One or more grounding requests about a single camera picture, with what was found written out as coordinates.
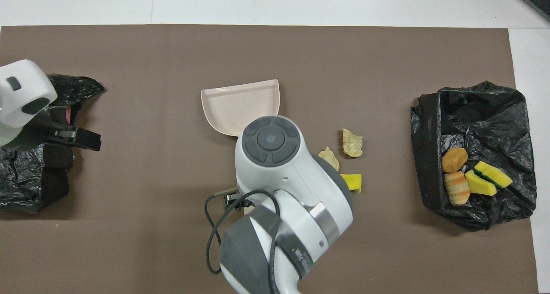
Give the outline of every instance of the dustpan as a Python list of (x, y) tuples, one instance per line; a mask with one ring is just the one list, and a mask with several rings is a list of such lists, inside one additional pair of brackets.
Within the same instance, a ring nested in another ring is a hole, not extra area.
[(279, 81), (202, 90), (201, 101), (206, 120), (216, 131), (238, 137), (253, 120), (279, 113)]

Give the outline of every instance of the yellow sponge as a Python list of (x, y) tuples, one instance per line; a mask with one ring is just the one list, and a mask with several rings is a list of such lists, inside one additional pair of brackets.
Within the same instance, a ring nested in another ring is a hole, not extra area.
[(499, 188), (505, 188), (512, 183), (512, 179), (506, 176), (500, 169), (483, 161), (474, 166), (474, 171), (486, 180), (495, 183)]
[(348, 188), (350, 191), (357, 190), (357, 192), (361, 193), (361, 174), (355, 173), (353, 175), (346, 175), (345, 173), (340, 174), (342, 178), (344, 178), (344, 181), (348, 185)]
[(497, 194), (497, 188), (495, 185), (477, 176), (472, 169), (466, 172), (465, 176), (466, 181), (468, 181), (468, 186), (470, 187), (470, 192), (488, 196)]

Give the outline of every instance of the food scrap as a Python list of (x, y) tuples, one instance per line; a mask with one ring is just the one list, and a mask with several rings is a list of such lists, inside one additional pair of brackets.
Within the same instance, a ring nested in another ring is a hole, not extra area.
[(446, 151), (441, 159), (441, 166), (446, 173), (454, 173), (459, 171), (462, 166), (468, 161), (468, 152), (461, 147), (453, 147)]
[(470, 197), (470, 188), (462, 172), (446, 173), (443, 175), (449, 200), (454, 205), (466, 204)]
[(495, 183), (499, 188), (505, 188), (512, 183), (512, 179), (500, 169), (483, 161), (479, 161), (479, 163), (474, 166), (474, 171), (489, 182)]
[(363, 136), (356, 136), (347, 129), (342, 129), (342, 138), (344, 153), (351, 157), (358, 157), (363, 155), (361, 148), (363, 147)]
[(361, 193), (361, 180), (363, 178), (360, 173), (355, 173), (352, 175), (342, 173), (340, 176), (342, 176), (350, 191), (357, 190), (357, 192)]
[(487, 196), (497, 194), (497, 188), (495, 185), (477, 176), (472, 169), (467, 171), (465, 176), (468, 181), (468, 186), (470, 187), (470, 192)]
[(319, 157), (324, 159), (327, 163), (329, 163), (336, 171), (340, 170), (340, 162), (338, 162), (338, 159), (334, 156), (334, 152), (329, 147), (326, 147), (323, 151), (319, 152)]

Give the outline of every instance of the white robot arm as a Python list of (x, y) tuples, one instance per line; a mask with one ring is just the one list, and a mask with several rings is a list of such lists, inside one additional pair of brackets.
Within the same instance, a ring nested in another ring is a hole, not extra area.
[(242, 195), (263, 193), (249, 196), (256, 207), (226, 231), (220, 268), (241, 294), (297, 294), (298, 280), (352, 222), (348, 187), (284, 116), (244, 129), (235, 168)]
[(55, 99), (53, 85), (33, 61), (0, 67), (0, 147), (28, 150), (50, 143), (99, 151), (99, 134), (50, 120), (46, 109)]

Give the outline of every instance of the white table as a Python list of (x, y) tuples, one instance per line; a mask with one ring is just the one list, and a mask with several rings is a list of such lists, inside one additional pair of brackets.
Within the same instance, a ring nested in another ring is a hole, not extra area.
[(539, 292), (550, 292), (550, 22), (522, 0), (0, 0), (2, 25), (357, 25), (508, 28), (516, 87), (528, 100), (538, 173), (531, 217)]

